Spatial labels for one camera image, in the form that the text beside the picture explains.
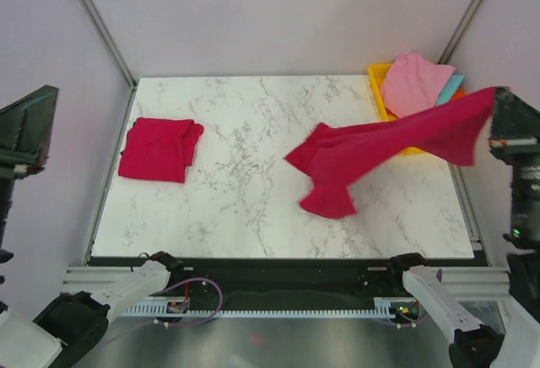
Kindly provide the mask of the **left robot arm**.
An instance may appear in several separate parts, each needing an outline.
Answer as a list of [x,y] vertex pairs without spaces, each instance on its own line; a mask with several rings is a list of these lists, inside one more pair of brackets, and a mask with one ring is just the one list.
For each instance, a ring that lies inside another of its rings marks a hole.
[[[44,85],[1,110],[1,223],[12,205],[14,183],[41,173],[48,160],[59,89]],[[34,319],[1,304],[3,367],[72,367],[104,337],[125,310],[185,285],[180,261],[157,252],[142,267],[101,289],[62,293]]]

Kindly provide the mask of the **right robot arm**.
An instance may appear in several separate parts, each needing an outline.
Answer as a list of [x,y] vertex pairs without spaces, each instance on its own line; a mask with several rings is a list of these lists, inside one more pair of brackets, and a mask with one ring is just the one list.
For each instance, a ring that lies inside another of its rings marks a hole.
[[539,365],[539,112],[506,87],[493,93],[490,153],[512,168],[510,230],[504,238],[519,253],[507,262],[512,311],[505,334],[474,317],[440,282],[418,253],[392,257],[388,289],[409,293],[448,343],[455,367]]

